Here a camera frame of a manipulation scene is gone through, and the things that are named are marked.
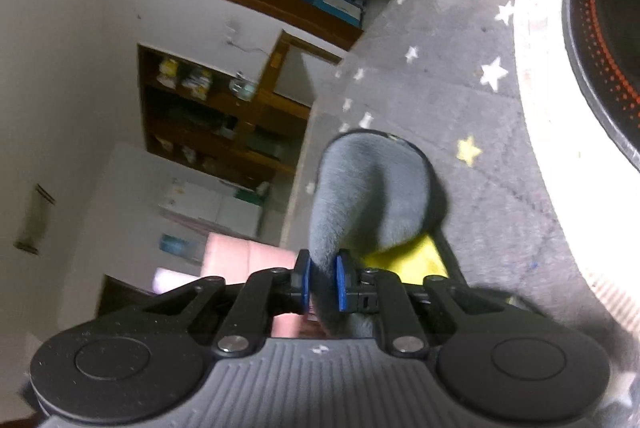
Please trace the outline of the black induction cooker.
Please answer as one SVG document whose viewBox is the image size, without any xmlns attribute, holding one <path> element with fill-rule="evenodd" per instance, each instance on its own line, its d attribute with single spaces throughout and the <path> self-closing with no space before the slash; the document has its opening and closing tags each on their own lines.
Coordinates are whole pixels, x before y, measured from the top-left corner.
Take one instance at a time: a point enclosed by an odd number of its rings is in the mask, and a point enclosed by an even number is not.
<svg viewBox="0 0 640 428">
<path fill-rule="evenodd" d="M 591 112 L 639 165 L 639 0 L 563 0 L 570 65 Z"/>
</svg>

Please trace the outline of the white refrigerator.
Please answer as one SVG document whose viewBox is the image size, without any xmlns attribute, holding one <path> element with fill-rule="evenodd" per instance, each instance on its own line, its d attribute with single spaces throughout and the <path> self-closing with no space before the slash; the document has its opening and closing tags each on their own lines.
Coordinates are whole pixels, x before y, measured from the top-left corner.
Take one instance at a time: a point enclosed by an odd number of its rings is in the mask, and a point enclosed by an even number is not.
<svg viewBox="0 0 640 428">
<path fill-rule="evenodd" d="M 235 189 L 220 193 L 195 183 L 174 179 L 158 204 L 168 219 L 194 231 L 254 239 L 262 207 L 238 198 Z"/>
</svg>

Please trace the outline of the pink drinking cup with straw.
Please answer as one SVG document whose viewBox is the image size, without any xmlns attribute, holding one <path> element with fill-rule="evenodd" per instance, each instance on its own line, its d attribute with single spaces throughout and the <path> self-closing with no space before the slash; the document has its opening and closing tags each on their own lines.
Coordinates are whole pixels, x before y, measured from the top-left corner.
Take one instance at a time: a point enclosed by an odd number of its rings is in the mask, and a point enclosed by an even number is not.
<svg viewBox="0 0 640 428">
<path fill-rule="evenodd" d="M 209 275 L 223 277 L 227 284 L 244 283 L 250 274 L 274 267 L 293 269 L 297 255 L 280 247 L 259 242 L 210 233 L 206 242 L 192 241 L 198 245 L 193 259 L 180 258 L 194 263 L 200 269 L 200 278 Z M 274 318 L 272 337 L 326 338 L 317 318 L 309 315 L 278 315 Z"/>
</svg>

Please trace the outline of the grey star-pattern table mat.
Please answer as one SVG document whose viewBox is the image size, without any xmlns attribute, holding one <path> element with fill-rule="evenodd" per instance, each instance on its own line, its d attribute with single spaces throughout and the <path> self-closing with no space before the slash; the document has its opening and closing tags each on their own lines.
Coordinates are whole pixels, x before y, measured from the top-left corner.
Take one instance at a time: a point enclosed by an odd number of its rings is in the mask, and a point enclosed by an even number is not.
<svg viewBox="0 0 640 428">
<path fill-rule="evenodd" d="M 639 354 L 639 174 L 570 68 L 562 0 L 391 0 L 321 85 L 282 235 L 309 245 L 317 169 L 340 133 L 415 143 L 448 194 L 465 280 Z"/>
</svg>

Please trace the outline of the grey cleaning cloth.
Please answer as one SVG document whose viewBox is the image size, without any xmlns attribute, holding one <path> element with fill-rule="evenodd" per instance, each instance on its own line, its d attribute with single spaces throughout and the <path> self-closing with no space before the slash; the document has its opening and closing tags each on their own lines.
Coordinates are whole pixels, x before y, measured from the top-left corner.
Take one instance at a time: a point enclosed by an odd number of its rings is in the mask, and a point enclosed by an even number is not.
<svg viewBox="0 0 640 428">
<path fill-rule="evenodd" d="M 338 307 L 341 251 L 358 269 L 390 271 L 428 233 L 446 246 L 439 226 L 446 192 L 433 165 L 413 144 L 379 131 L 352 131 L 332 140 L 319 163 L 309 227 L 314 312 L 334 338 L 369 338 L 375 319 Z"/>
</svg>

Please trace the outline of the blue storage box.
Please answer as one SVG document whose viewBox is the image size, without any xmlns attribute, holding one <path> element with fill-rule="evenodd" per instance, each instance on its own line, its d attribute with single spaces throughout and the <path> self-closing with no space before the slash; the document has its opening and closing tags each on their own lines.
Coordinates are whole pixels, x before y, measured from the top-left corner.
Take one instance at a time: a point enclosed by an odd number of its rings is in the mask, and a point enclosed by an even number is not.
<svg viewBox="0 0 640 428">
<path fill-rule="evenodd" d="M 363 0 L 302 0 L 318 9 L 332 14 L 350 25 L 361 28 L 364 16 Z"/>
</svg>

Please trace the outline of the wooden side table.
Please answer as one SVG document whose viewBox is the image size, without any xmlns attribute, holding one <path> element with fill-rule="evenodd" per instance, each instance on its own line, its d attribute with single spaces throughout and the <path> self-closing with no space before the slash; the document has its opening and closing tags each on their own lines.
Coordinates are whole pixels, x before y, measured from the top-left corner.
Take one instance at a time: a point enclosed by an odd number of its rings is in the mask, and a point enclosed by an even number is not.
<svg viewBox="0 0 640 428">
<path fill-rule="evenodd" d="M 281 173 L 293 174 L 311 108 L 341 57 L 281 32 L 250 103 L 246 148 Z"/>
</svg>

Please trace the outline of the glass jar on table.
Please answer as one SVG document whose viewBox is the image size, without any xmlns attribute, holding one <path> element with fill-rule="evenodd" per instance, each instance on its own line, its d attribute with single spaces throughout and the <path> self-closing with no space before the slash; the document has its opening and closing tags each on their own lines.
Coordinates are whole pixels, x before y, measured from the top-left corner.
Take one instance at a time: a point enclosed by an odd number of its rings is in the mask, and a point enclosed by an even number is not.
<svg viewBox="0 0 640 428">
<path fill-rule="evenodd" d="M 229 90 L 239 100 L 250 102 L 254 99 L 258 83 L 247 78 L 242 72 L 236 72 L 229 82 Z"/>
</svg>

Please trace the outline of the dark wooden shelf cabinet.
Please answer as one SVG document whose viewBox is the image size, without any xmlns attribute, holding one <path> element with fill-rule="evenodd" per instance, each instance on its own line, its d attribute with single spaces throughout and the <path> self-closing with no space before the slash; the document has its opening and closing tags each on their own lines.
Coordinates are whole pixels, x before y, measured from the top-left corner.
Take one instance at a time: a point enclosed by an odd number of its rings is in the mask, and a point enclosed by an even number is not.
<svg viewBox="0 0 640 428">
<path fill-rule="evenodd" d="M 228 75 L 144 45 L 137 54 L 146 150 L 251 190 L 294 173 L 248 146 L 255 107 L 232 95 Z"/>
</svg>

